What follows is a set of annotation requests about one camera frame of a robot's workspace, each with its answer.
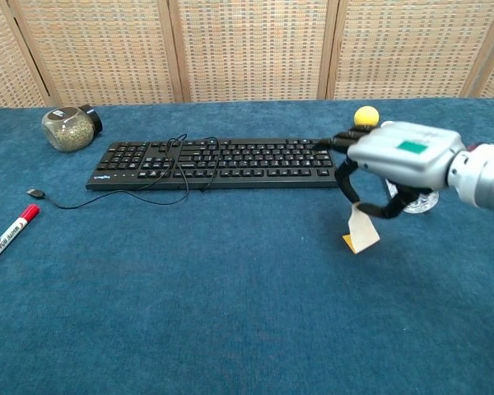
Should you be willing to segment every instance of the black cable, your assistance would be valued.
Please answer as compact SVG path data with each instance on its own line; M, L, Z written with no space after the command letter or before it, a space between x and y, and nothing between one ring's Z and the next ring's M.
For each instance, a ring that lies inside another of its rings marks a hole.
M216 140L216 147L217 147L218 154L217 154L217 159L215 160L216 163L214 164L214 169L212 170L211 179L208 182L208 184L204 188L201 189L201 192L205 192L208 189L210 189L210 187L212 185L212 181L214 181L214 176L216 175L216 172L217 172L217 166L220 163L220 159L221 159L220 141L217 138L213 137L213 136L206 137L203 140L211 140L211 139Z
M148 199L145 199L143 197L139 197L137 196L136 194L132 193L132 192L129 192L127 190L123 190L123 189L117 189L117 190L114 190L114 191L111 191L111 192L108 192L108 193L105 193L104 195L101 195L101 196L98 196L98 197L95 197L87 202L84 202L84 203L81 203L81 204L78 204L76 206L63 206L61 204L59 204L58 202L54 201L51 197L49 197L48 195L46 195L46 193L44 191L40 191L39 189L29 189L26 191L26 193L28 195L30 195L31 197L35 198L35 199L46 199L48 200L48 202L52 203L53 205L55 205L56 207L60 208L60 209L63 209L63 210L74 210L74 209L77 209L77 208L80 208L80 207L84 207L90 203L93 203L93 202L96 202L97 200L100 200L102 198L106 198L107 196L109 195L113 195L115 193L126 193L138 200L141 200L143 202L146 202L146 203L150 203L150 204L155 204L155 205L158 205L158 206L171 206L173 204L176 204L176 203L179 203L179 202L182 202L184 199L186 199L188 196L189 196L189 181L187 180L185 174L184 174L184 171L183 169L181 168L181 165L179 164L178 162L178 159L179 159L179 156L181 154L181 148L183 147L184 145L184 140L187 138L187 134L184 133L184 134L181 134L180 136L176 137L176 138L170 138L167 143L166 143L166 146L165 146L165 156L166 156L166 159L168 159L169 163L171 161L171 158L169 157L169 151L172 147L172 144L176 141L181 141L181 144L180 144L180 149L179 149L179 152L178 152L178 155L177 157L175 158L172 158L173 162L174 162L174 165L172 166L172 170L174 171L174 169L177 167L179 168L180 172L181 172L181 175L183 176L183 180L184 180L184 184L185 184L185 192L184 192L184 195L182 197L180 197L179 199L177 200L174 200L173 202L154 202L152 200L148 200ZM143 187L140 187L138 189L135 189L135 191L142 191L144 190L145 188L150 188L152 185L154 185L155 183L157 183L160 179L163 178L163 176L166 174L166 171L168 171L169 169L165 169L164 173L161 175L161 177L159 177L158 179L156 179L154 182L152 183L149 183L147 185L144 185Z

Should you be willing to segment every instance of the marker cap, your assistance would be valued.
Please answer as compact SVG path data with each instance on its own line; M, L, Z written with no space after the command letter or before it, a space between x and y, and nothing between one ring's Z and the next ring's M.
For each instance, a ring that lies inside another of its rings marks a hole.
M37 216L39 212L40 212L40 208L36 204L30 204L24 210L24 212L21 213L20 217L30 222L33 218Z

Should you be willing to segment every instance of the keyboard key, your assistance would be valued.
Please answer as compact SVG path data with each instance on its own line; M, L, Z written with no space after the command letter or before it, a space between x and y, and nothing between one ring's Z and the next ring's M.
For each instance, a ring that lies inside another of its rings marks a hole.
M114 157L114 154L105 154L101 159L100 163L109 163L111 159Z

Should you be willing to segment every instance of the paper piece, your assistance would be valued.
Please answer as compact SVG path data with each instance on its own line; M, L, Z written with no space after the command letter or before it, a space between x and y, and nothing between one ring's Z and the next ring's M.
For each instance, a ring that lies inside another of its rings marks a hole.
M349 235L343 236L344 241L354 254L364 251L380 240L370 217L357 208L358 204L352 205L352 215L347 223Z

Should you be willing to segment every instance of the blue tablecloth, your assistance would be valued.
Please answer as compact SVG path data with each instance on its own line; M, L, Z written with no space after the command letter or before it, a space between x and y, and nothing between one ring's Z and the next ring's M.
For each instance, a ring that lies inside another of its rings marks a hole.
M374 220L381 241L357 256L338 189L169 207L115 194L71 211L26 195L101 195L85 184L112 141L326 137L361 105L494 142L494 99L102 106L104 131L68 154L41 131L49 109L0 109L0 234L41 208L0 256L0 394L494 394L494 213L455 191ZM354 184L385 202L374 175Z

